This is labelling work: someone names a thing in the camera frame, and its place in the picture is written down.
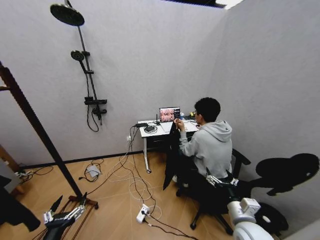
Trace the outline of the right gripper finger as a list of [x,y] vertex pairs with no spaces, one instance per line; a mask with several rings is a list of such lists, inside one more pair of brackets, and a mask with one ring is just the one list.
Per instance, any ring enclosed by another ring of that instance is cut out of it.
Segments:
[[237,187],[239,183],[239,179],[234,177],[234,175],[228,170],[226,171],[226,173],[227,173],[227,177],[225,179],[226,184],[229,186]]
[[206,180],[212,185],[212,186],[216,186],[216,184],[218,184],[218,179],[211,175],[211,172],[208,168],[206,168]]

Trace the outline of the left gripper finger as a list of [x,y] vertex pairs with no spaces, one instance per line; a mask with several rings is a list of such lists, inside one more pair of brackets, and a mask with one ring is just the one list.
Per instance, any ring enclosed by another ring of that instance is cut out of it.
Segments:
[[82,213],[85,211],[86,201],[87,201],[87,192],[85,192],[85,194],[80,198],[79,205],[76,206],[70,213],[68,213],[64,217],[64,219],[65,220],[74,219],[76,221],[82,215]]
[[51,208],[43,214],[44,223],[52,222],[54,219],[54,214],[61,203],[63,196],[61,195],[51,206]]

